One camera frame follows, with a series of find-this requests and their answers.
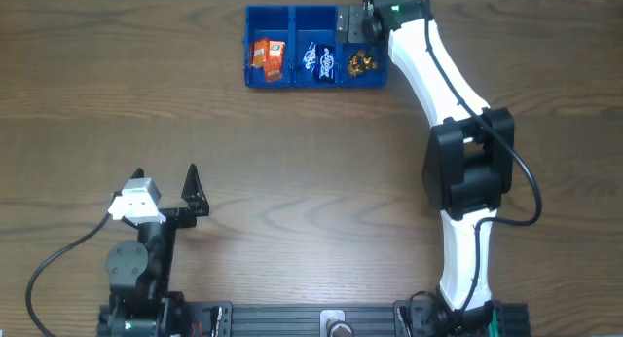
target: white robot part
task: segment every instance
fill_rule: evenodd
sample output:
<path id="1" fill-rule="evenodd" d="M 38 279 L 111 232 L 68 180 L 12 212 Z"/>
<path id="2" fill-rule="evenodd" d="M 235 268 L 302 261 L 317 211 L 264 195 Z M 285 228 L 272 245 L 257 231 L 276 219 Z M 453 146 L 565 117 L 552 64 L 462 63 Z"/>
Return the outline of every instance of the white robot part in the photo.
<path id="1" fill-rule="evenodd" d="M 113 220 L 123 218 L 134 224 L 165 222 L 166 217 L 158 211 L 161 194 L 151 178 L 137 178 L 128 181 L 108 208 Z"/>
<path id="2" fill-rule="evenodd" d="M 458 72 L 439 37 L 437 24 L 428 24 L 430 45 L 444 72 L 465 103 L 478 115 L 489 104 L 476 94 Z M 424 38 L 425 20 L 418 19 L 403 23 L 400 29 L 389 33 L 389 57 L 407 77 L 426 113 L 431 127 L 444 123 L 447 118 L 455 121 L 470 118 L 469 113 L 457 103 L 457 98 L 437 69 L 430 53 L 426 50 Z M 474 227 L 485 217 L 495 216 L 496 210 L 481 209 L 464 215 L 462 220 L 452 219 L 441 211 L 444 228 L 444 273 L 440 290 L 452 309 L 460 309 L 471 287 L 475 261 Z M 485 223 L 480 230 L 480 273 L 474 294 L 467 310 L 481 307 L 491 300 L 487 281 L 489 258 L 489 235 L 492 223 Z"/>

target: blue tray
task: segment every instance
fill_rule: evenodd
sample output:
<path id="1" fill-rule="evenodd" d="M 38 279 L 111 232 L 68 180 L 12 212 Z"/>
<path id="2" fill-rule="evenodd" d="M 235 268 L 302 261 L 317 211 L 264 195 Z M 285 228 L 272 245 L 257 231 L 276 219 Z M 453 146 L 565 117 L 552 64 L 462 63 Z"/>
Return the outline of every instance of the blue tray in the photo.
<path id="1" fill-rule="evenodd" d="M 246 7 L 244 29 L 244 82 L 249 88 L 380 88 L 387 79 L 386 53 L 382 47 L 368 44 L 338 44 L 336 27 L 337 5 L 253 5 Z M 285 42 L 283 78 L 268 83 L 263 68 L 253 68 L 253 43 L 267 37 Z M 299 70 L 310 41 L 335 47 L 335 83 L 316 82 L 305 71 Z M 379 69 L 352 78 L 348 75 L 350 57 L 366 49 L 376 59 Z"/>

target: wood grain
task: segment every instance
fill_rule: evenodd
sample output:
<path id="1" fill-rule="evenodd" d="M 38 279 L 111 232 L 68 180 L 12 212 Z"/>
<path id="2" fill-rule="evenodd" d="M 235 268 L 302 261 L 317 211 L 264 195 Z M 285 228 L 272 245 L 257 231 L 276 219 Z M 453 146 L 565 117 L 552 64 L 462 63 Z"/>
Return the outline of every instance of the wood grain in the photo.
<path id="1" fill-rule="evenodd" d="M 234 303 L 392 302 L 437 284 L 441 223 L 421 185 L 428 126 L 395 69 L 376 91 L 255 92 L 244 7 L 356 0 L 0 0 L 0 329 L 37 336 L 25 285 L 89 231 L 136 167 L 167 202 L 200 168 L 212 216 L 179 232 L 172 289 Z M 623 331 L 623 0 L 433 0 L 444 43 L 516 116 L 544 214 L 495 226 L 495 298 L 535 336 Z M 517 171 L 501 214 L 526 218 Z M 109 223 L 38 280 L 59 336 L 92 336 Z"/>

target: wooden table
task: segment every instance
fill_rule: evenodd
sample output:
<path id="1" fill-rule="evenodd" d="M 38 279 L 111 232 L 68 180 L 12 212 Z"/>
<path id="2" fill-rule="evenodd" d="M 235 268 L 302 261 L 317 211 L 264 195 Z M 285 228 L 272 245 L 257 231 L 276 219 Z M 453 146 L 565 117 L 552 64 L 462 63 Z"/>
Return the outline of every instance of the wooden table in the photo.
<path id="1" fill-rule="evenodd" d="M 402 74 L 375 91 L 244 86 L 244 6 L 357 0 L 0 0 L 0 329 L 39 335 L 35 268 L 86 234 L 136 167 L 165 201 L 199 166 L 212 215 L 180 231 L 171 289 L 234 303 L 393 302 L 434 289 L 428 124 Z M 623 0 L 433 0 L 472 87 L 516 118 L 545 207 L 494 226 L 494 297 L 536 336 L 623 331 Z M 532 212 L 515 169 L 502 215 Z M 91 336 L 110 222 L 37 281 L 59 336 Z"/>

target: blue candy wrapper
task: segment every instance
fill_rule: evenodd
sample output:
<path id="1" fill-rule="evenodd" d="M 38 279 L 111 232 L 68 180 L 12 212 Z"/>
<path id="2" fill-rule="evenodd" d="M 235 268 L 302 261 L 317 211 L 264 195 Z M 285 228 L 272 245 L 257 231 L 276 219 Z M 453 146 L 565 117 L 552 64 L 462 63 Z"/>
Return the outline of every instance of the blue candy wrapper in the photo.
<path id="1" fill-rule="evenodd" d="M 318 45 L 311 41 L 308 50 L 303 55 L 301 61 L 301 70 L 313 76 L 316 66 L 318 65 Z"/>
<path id="2" fill-rule="evenodd" d="M 335 83 L 335 49 L 331 46 L 318 46 L 318 66 L 315 79 L 325 83 Z"/>

